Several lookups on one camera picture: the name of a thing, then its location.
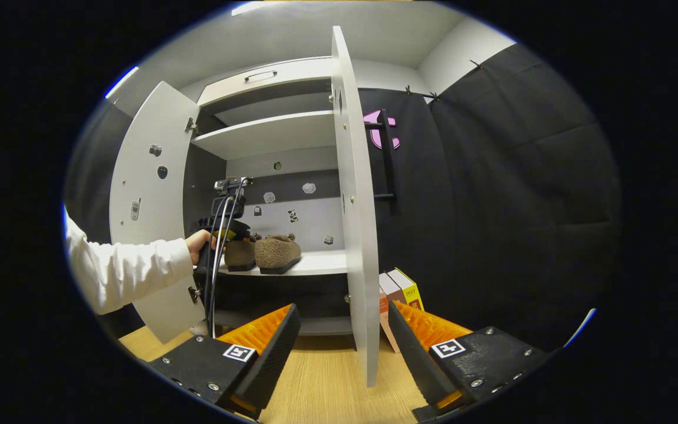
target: drawer handle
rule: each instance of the drawer handle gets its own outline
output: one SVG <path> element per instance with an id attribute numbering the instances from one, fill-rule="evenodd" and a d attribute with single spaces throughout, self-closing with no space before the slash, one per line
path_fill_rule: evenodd
<path id="1" fill-rule="evenodd" d="M 261 75 L 261 74 L 268 74 L 268 73 L 272 73 L 272 72 L 274 73 L 274 76 L 277 76 L 277 71 L 258 72 L 257 74 L 252 74 L 252 75 L 248 75 L 247 77 L 245 77 L 245 82 L 250 81 L 250 77 L 252 77 L 252 76 Z"/>

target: door hinge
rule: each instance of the door hinge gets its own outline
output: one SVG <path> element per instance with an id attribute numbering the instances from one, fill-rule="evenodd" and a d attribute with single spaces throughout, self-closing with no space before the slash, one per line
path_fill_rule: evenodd
<path id="1" fill-rule="evenodd" d="M 200 290 L 195 290 L 193 287 L 188 287 L 188 293 L 190 293 L 190 299 L 193 303 L 197 303 L 197 299 L 200 297 Z"/>
<path id="2" fill-rule="evenodd" d="M 200 130 L 198 129 L 197 124 L 193 123 L 193 118 L 188 119 L 188 125 L 185 127 L 185 132 L 189 132 L 190 130 L 193 131 L 193 137 L 200 134 Z"/>

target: brown slipper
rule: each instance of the brown slipper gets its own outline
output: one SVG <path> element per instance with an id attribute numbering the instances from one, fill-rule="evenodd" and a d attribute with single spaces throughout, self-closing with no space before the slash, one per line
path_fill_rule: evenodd
<path id="1" fill-rule="evenodd" d="M 224 263 L 229 271 L 250 271 L 255 267 L 255 242 L 250 238 L 227 241 Z"/>
<path id="2" fill-rule="evenodd" d="M 302 250 L 294 234 L 275 234 L 255 242 L 255 262 L 261 274 L 283 274 L 300 262 Z"/>

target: person's hand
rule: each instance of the person's hand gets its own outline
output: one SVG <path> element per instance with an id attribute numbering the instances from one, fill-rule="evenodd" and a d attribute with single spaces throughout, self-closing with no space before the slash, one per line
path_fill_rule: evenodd
<path id="1" fill-rule="evenodd" d="M 200 249 L 204 246 L 205 243 L 208 243 L 211 240 L 211 233 L 208 230 L 201 229 L 197 233 L 192 234 L 190 237 L 185 239 L 185 244 L 188 245 L 188 250 L 190 251 L 190 259 L 193 261 L 193 265 L 197 265 L 197 262 L 200 260 Z M 211 244 L 211 250 L 216 248 L 216 238 L 213 239 Z"/>

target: white sleeve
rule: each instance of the white sleeve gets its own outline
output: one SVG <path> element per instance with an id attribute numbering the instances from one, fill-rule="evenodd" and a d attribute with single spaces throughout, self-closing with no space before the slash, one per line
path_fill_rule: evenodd
<path id="1" fill-rule="evenodd" d="M 68 258 L 78 286 L 97 314 L 116 311 L 135 300 L 192 276 L 185 240 L 151 244 L 98 244 L 64 210 Z"/>

